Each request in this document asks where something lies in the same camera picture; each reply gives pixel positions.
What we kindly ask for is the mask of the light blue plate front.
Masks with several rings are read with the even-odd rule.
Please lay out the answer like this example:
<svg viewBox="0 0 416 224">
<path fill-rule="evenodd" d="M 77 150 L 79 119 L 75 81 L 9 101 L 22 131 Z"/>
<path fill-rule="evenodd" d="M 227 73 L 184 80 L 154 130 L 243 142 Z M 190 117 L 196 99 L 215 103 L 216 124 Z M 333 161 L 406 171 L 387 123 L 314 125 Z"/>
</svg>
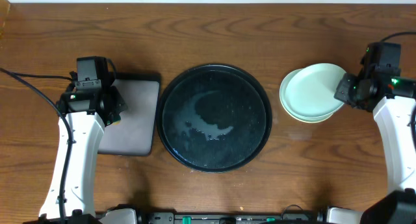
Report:
<svg viewBox="0 0 416 224">
<path fill-rule="evenodd" d="M 346 71 L 330 63 L 303 68 L 289 82 L 285 95 L 294 112 L 306 117 L 321 117 L 338 111 L 343 102 L 334 98 Z"/>
</svg>

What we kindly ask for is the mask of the light blue plate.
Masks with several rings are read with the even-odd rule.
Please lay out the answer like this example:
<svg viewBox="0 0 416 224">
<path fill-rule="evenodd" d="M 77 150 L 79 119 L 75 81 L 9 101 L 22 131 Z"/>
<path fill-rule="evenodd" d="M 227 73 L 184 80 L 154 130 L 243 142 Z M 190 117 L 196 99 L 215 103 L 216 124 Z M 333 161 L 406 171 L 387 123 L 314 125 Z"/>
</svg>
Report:
<svg viewBox="0 0 416 224">
<path fill-rule="evenodd" d="M 302 69 L 296 69 L 292 72 L 290 72 L 288 75 L 285 76 L 285 78 L 282 80 L 281 85 L 280 85 L 280 89 L 279 89 L 279 100 L 280 103 L 283 107 L 283 109 L 286 111 L 286 113 L 288 113 L 288 115 L 290 115 L 292 118 L 304 122 L 304 123 L 320 123 L 323 122 L 325 120 L 327 120 L 328 118 L 330 118 L 333 113 L 329 113 L 326 115 L 323 115 L 321 117 L 306 117 L 306 116 L 302 116 L 300 114 L 297 114 L 296 112 L 293 111 L 293 109 L 289 106 L 287 100 L 286 100 L 286 89 L 287 86 L 289 84 L 289 82 L 291 81 L 291 79 L 301 71 Z"/>
<path fill-rule="evenodd" d="M 289 82 L 285 95 L 294 112 L 306 117 L 321 117 L 338 111 L 343 102 L 334 98 L 346 71 L 330 63 L 303 68 Z"/>
</svg>

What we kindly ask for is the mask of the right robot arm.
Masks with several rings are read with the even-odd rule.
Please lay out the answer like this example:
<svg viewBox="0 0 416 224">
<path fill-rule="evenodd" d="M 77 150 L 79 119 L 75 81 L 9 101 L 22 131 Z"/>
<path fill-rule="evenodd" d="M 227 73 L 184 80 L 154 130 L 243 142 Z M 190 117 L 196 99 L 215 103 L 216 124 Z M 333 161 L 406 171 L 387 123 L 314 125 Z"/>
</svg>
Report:
<svg viewBox="0 0 416 224">
<path fill-rule="evenodd" d="M 325 223 L 415 222 L 415 80 L 401 77 L 401 46 L 368 45 L 358 75 L 347 73 L 334 97 L 372 113 L 382 137 L 388 194 L 364 212 L 327 209 Z"/>
</svg>

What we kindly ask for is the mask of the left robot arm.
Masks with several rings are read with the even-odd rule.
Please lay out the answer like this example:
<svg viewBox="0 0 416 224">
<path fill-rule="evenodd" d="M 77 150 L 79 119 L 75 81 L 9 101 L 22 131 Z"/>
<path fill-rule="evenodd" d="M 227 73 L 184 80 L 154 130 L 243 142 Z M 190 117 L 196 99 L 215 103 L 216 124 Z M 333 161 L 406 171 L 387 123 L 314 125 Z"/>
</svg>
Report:
<svg viewBox="0 0 416 224">
<path fill-rule="evenodd" d="M 77 59 L 77 73 L 55 104 L 59 143 L 53 178 L 37 223 L 95 222 L 94 178 L 105 127 L 127 105 L 113 85 L 114 64 L 102 56 Z"/>
</svg>

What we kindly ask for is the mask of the black rectangular sponge tray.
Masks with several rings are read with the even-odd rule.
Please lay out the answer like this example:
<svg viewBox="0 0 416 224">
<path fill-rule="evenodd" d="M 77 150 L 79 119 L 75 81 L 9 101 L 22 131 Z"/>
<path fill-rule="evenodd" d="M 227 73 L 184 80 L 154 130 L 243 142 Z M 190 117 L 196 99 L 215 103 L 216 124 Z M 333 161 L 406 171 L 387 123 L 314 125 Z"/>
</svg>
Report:
<svg viewBox="0 0 416 224">
<path fill-rule="evenodd" d="M 119 122 L 105 127 L 98 153 L 148 156 L 155 131 L 161 75 L 118 73 L 113 85 L 124 99 L 127 110 L 120 113 Z"/>
</svg>

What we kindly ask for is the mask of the round black serving tray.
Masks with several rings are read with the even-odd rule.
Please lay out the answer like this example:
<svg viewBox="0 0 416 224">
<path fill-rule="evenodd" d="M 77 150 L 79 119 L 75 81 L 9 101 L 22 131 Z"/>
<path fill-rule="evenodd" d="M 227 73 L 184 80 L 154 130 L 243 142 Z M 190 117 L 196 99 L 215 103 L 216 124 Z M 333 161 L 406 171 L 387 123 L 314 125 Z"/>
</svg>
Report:
<svg viewBox="0 0 416 224">
<path fill-rule="evenodd" d="M 229 64 L 190 68 L 165 88 L 156 126 L 165 149 L 184 166 L 206 173 L 243 167 L 264 148 L 272 108 L 259 81 Z"/>
</svg>

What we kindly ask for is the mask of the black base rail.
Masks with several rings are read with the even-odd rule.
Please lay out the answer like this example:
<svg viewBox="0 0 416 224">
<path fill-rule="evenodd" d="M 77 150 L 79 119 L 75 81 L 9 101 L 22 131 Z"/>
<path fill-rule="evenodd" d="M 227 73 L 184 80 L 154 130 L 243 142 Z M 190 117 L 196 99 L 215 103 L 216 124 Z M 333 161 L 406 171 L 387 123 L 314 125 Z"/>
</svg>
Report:
<svg viewBox="0 0 416 224">
<path fill-rule="evenodd" d="M 277 214 L 176 212 L 158 210 L 145 212 L 130 205 L 118 205 L 96 214 L 100 223 L 136 224 L 256 224 L 256 223 L 325 223 L 324 216 L 294 205 Z"/>
</svg>

